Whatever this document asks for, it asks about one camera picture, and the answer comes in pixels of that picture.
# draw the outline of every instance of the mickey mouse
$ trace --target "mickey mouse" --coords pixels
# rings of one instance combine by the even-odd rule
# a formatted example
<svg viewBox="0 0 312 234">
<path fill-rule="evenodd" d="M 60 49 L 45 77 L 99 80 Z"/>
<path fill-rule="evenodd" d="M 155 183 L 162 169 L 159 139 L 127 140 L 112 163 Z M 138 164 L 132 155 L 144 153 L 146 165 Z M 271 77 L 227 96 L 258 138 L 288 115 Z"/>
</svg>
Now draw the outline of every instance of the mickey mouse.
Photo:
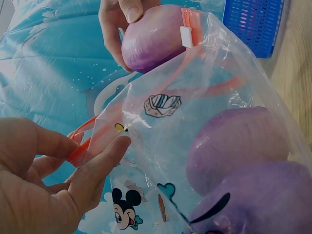
<svg viewBox="0 0 312 234">
<path fill-rule="evenodd" d="M 122 192 L 120 189 L 112 190 L 114 203 L 114 212 L 117 225 L 120 230 L 125 230 L 128 227 L 137 230 L 137 226 L 143 223 L 143 220 L 136 215 L 134 206 L 141 204 L 142 197 L 136 190 L 129 190 L 126 193 L 126 200 L 122 200 Z"/>
</svg>

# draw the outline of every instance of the cartoon print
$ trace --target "cartoon print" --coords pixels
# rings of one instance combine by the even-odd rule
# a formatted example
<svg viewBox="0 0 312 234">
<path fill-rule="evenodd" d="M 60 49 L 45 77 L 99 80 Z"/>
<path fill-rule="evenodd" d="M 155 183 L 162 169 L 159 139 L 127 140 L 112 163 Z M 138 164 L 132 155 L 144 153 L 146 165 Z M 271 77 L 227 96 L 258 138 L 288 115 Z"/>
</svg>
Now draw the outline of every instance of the cartoon print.
<svg viewBox="0 0 312 234">
<path fill-rule="evenodd" d="M 130 190 L 136 190 L 141 195 L 142 201 L 147 202 L 147 199 L 144 196 L 144 191 L 141 187 L 138 187 L 133 181 L 127 180 L 125 182 L 125 187 Z"/>
<path fill-rule="evenodd" d="M 141 204 L 142 198 L 138 191 L 129 190 L 126 193 L 126 199 L 122 200 L 122 191 L 118 188 L 112 190 L 113 207 L 115 219 L 120 230 L 125 230 L 128 227 L 138 230 L 138 225 L 143 223 L 143 220 L 136 215 L 134 206 Z"/>
<path fill-rule="evenodd" d="M 129 82 L 136 79 L 137 72 L 128 73 L 123 69 L 104 77 L 93 87 L 83 91 L 87 95 L 87 111 L 89 117 L 100 114 L 107 104 L 113 100 Z"/>
<path fill-rule="evenodd" d="M 115 128 L 120 130 L 120 131 L 128 132 L 128 129 L 126 127 L 124 127 L 121 123 L 116 123 Z"/>
<path fill-rule="evenodd" d="M 144 102 L 144 110 L 148 116 L 161 118 L 171 116 L 181 106 L 180 96 L 169 97 L 166 94 L 149 96 Z"/>
<path fill-rule="evenodd" d="M 138 166 L 138 165 L 137 165 L 134 161 L 132 161 L 131 159 L 125 158 L 124 160 L 125 160 L 132 168 L 135 168 L 135 169 L 139 170 L 140 172 L 143 171 L 143 169 L 142 169 L 140 166 Z"/>
<path fill-rule="evenodd" d="M 159 204 L 159 209 L 161 212 L 162 221 L 164 221 L 165 223 L 167 221 L 166 208 L 165 208 L 164 200 L 161 198 L 160 194 L 158 194 L 158 204 Z"/>
<path fill-rule="evenodd" d="M 220 211 L 223 210 L 223 208 L 229 203 L 230 198 L 231 198 L 231 194 L 230 193 L 226 193 L 210 210 L 208 210 L 206 213 L 204 213 L 203 215 L 201 215 L 200 217 L 194 219 L 193 221 L 189 222 L 188 219 L 184 216 L 184 214 L 182 214 L 177 205 L 173 202 L 173 196 L 176 193 L 176 187 L 172 184 L 172 183 L 167 183 L 165 185 L 162 184 L 157 184 L 157 187 L 160 189 L 160 191 L 166 195 L 166 197 L 172 202 L 172 204 L 176 207 L 176 210 L 179 212 L 179 214 L 184 218 L 185 221 L 187 221 L 187 223 L 194 224 L 194 223 L 198 223 L 201 222 L 205 219 L 208 219 L 212 216 L 214 216 L 215 214 L 219 213 Z M 205 234 L 223 234 L 220 231 L 207 231 Z"/>
<path fill-rule="evenodd" d="M 169 199 L 169 201 L 171 201 L 171 203 L 177 208 L 177 205 L 172 201 L 172 198 L 176 193 L 176 187 L 172 183 L 167 183 L 165 185 L 157 184 L 157 187 Z"/>
</svg>

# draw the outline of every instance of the black cartoon eye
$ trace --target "black cartoon eye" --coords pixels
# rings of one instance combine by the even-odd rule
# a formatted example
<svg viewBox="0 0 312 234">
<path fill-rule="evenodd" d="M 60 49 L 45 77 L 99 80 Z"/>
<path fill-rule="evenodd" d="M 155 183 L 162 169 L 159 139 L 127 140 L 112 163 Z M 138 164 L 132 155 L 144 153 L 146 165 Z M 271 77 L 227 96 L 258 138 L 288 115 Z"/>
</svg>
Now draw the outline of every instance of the black cartoon eye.
<svg viewBox="0 0 312 234">
<path fill-rule="evenodd" d="M 115 219 L 117 223 L 120 223 L 122 221 L 120 214 L 118 214 L 117 212 L 115 212 Z"/>
</svg>

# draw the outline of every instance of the hand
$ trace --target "hand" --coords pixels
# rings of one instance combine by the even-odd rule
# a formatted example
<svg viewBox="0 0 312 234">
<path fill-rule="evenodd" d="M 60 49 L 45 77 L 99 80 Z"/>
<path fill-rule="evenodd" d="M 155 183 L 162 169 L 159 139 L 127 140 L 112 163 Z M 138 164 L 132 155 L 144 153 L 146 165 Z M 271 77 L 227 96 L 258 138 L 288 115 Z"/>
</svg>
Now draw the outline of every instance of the hand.
<svg viewBox="0 0 312 234">
<path fill-rule="evenodd" d="M 106 176 L 131 142 L 119 137 L 66 182 L 47 187 L 42 179 L 78 144 L 24 118 L 0 118 L 0 129 L 2 234 L 73 233 L 83 214 L 98 205 Z"/>
<path fill-rule="evenodd" d="M 128 72 L 122 58 L 119 30 L 124 34 L 129 23 L 136 22 L 143 12 L 160 5 L 160 0 L 101 0 L 98 13 L 104 44 L 114 60 Z"/>
</svg>

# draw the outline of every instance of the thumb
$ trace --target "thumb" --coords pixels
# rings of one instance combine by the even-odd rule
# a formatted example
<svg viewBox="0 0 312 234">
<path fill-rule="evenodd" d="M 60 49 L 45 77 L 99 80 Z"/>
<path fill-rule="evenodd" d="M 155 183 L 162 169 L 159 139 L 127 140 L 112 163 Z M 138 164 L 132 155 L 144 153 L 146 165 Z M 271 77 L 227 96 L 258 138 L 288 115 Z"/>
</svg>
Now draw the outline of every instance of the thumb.
<svg viewBox="0 0 312 234">
<path fill-rule="evenodd" d="M 103 183 L 111 170 L 120 162 L 130 143 L 129 137 L 118 137 L 105 151 L 76 170 L 68 192 L 80 214 L 86 212 L 98 185 Z"/>
<path fill-rule="evenodd" d="M 127 22 L 134 23 L 143 15 L 141 0 L 118 0 Z"/>
</svg>

